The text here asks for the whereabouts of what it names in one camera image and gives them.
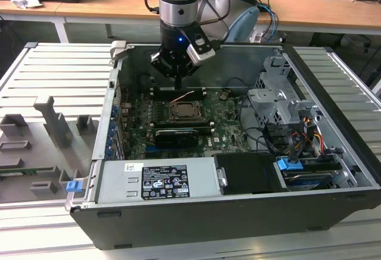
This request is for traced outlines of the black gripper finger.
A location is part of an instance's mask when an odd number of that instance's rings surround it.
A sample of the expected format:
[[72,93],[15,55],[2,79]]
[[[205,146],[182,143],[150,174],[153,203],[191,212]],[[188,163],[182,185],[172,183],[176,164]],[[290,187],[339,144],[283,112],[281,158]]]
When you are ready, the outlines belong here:
[[187,76],[191,76],[198,68],[199,66],[195,65],[191,60],[178,66],[178,89],[182,88],[182,80]]
[[179,89],[179,69],[174,54],[169,51],[158,51],[151,55],[151,65],[165,77],[173,79],[174,88]]

